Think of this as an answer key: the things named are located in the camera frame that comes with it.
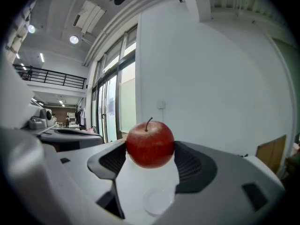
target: balcony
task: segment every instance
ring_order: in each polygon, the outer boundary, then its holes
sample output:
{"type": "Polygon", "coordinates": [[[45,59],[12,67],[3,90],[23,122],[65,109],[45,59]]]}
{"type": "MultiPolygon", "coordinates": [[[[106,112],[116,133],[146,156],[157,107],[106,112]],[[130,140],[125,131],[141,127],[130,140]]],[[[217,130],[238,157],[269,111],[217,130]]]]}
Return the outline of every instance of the balcony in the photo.
{"type": "Polygon", "coordinates": [[[13,65],[23,80],[83,89],[86,78],[32,66],[13,65]]]}

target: ceiling light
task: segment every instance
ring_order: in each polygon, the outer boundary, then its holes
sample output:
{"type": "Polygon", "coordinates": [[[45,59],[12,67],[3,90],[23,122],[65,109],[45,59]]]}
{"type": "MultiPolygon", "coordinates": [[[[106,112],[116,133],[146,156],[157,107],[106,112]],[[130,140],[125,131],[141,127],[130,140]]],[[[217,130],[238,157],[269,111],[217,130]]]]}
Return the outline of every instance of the ceiling light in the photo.
{"type": "Polygon", "coordinates": [[[34,33],[35,31],[36,31],[35,26],[33,26],[33,25],[29,25],[29,26],[28,26],[28,32],[34,33]]]}
{"type": "Polygon", "coordinates": [[[42,54],[42,53],[40,53],[39,55],[41,56],[41,60],[42,60],[42,62],[45,62],[43,54],[42,54]]]}
{"type": "Polygon", "coordinates": [[[79,39],[77,36],[71,36],[70,37],[70,42],[73,43],[73,44],[76,44],[79,42],[79,39]]]}

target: red apple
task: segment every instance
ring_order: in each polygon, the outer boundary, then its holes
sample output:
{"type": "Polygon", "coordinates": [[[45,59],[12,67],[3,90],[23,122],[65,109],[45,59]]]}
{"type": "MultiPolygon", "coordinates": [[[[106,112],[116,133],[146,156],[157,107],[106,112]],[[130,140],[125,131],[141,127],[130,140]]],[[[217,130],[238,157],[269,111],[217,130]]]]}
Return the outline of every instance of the red apple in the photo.
{"type": "Polygon", "coordinates": [[[132,160],[139,166],[157,168],[171,159],[174,137],[166,124],[150,120],[134,126],[129,131],[126,148],[132,160]]]}

